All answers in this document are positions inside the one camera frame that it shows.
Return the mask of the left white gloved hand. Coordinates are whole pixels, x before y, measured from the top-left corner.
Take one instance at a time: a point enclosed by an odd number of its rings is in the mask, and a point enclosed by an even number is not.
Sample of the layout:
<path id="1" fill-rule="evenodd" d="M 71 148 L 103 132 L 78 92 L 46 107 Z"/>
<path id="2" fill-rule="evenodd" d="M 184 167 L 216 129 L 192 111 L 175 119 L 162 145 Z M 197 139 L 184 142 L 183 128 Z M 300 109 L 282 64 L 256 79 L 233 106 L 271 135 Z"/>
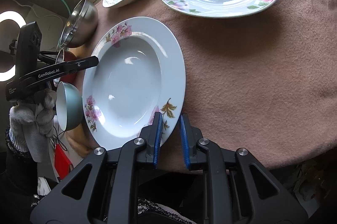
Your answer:
<path id="1" fill-rule="evenodd" d="M 46 89 L 40 104 L 19 101 L 11 107 L 6 142 L 13 154 L 31 157 L 37 163 L 48 159 L 48 145 L 55 133 L 55 103 L 56 92 Z"/>

